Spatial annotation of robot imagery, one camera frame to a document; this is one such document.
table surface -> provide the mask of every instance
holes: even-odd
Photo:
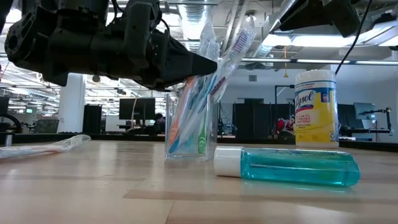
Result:
[[[398,154],[341,150],[363,173],[352,188],[216,177],[159,142],[92,141],[1,161],[0,223],[398,223]]]

ceiling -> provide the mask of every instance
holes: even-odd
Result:
[[[173,4],[175,1],[169,1],[170,8],[175,9],[173,12],[177,14],[164,14],[164,19],[170,26],[171,34],[174,38],[178,40],[183,40],[187,48],[192,47],[193,42],[191,40],[187,41],[187,37],[198,33],[195,27],[190,29],[184,29],[184,22],[189,21],[185,18],[185,14],[182,10],[184,5],[181,2],[190,2],[189,0],[178,1],[179,4]],[[226,28],[228,26],[228,21],[232,13],[232,8],[234,5],[233,0],[207,0],[210,6],[199,5],[198,7],[204,7],[206,12],[210,12],[213,15],[213,27],[215,28],[215,34],[218,40],[223,41],[226,35]],[[123,7],[126,1],[118,1],[119,5]],[[367,0],[360,1],[356,8],[361,10],[366,5]],[[246,7],[246,12],[250,11],[255,20],[255,26],[257,30],[257,35],[249,49],[247,57],[250,57],[253,52],[263,43],[263,40],[267,37],[264,33],[264,26],[267,16],[273,15],[280,10],[282,5],[281,0],[254,0],[249,1]],[[386,12],[387,10],[396,10],[397,1],[390,0],[374,0],[372,6],[372,15],[377,13]],[[240,4],[238,10],[242,9],[243,6]],[[236,14],[235,19],[237,20],[240,16],[239,12]],[[109,18],[113,18],[113,13],[108,14]],[[6,32],[8,27],[12,25],[13,21],[6,24],[2,34],[0,35],[0,43],[4,44],[6,38]],[[162,30],[165,27],[159,25],[159,29]],[[321,26],[311,29],[299,29],[293,32],[278,32],[275,31],[274,34],[279,38],[282,36],[298,36],[298,35],[330,35],[335,34],[336,29],[332,26]],[[391,25],[388,29],[383,30],[383,33],[372,38],[371,40],[364,42],[363,45],[359,44],[350,54],[350,58],[360,59],[360,60],[383,60],[391,56],[391,51],[388,47],[379,47],[378,43],[385,41],[385,38],[391,38],[398,35],[398,28],[395,24]],[[275,58],[311,58],[311,59],[342,59],[348,50],[349,45],[345,47],[302,47],[302,46],[274,46],[270,54]],[[47,83],[43,81],[41,74],[37,72],[32,72],[16,67],[13,63],[9,63],[7,58],[4,57],[4,47],[1,47],[0,63],[2,66],[3,76],[1,78],[0,95],[9,95],[12,99],[11,106],[34,106],[42,105],[43,102],[50,103],[51,105],[47,107],[40,106],[40,113],[47,116],[57,114],[57,108],[59,104],[59,94],[60,87]],[[263,82],[248,83],[248,85],[265,85],[270,84],[269,80],[272,80],[272,85],[285,85],[291,84],[292,78],[298,72],[302,72],[309,69],[320,68],[324,65],[311,65],[311,64],[294,64],[290,63],[285,65],[284,63],[274,63],[267,67],[268,70],[255,69],[253,71],[247,71],[244,67],[245,64],[237,69],[233,76],[231,77],[231,85],[238,85],[243,80],[248,79],[248,75],[257,75],[257,80],[264,80]],[[285,69],[287,73],[291,74],[290,78],[283,78],[285,74]],[[13,88],[11,85],[21,86],[21,88]],[[147,90],[144,87],[140,87],[137,83],[132,80],[120,79],[118,81],[110,80],[106,77],[101,77],[100,82],[94,82],[92,75],[86,76],[86,103],[103,105],[103,111],[106,114],[117,114],[118,113],[118,99],[124,97],[156,97],[157,98],[157,109],[158,111],[164,111],[165,93],[159,93],[156,91]]]

white lid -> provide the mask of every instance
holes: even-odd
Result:
[[[214,153],[216,175],[241,177],[242,147],[217,146]]]

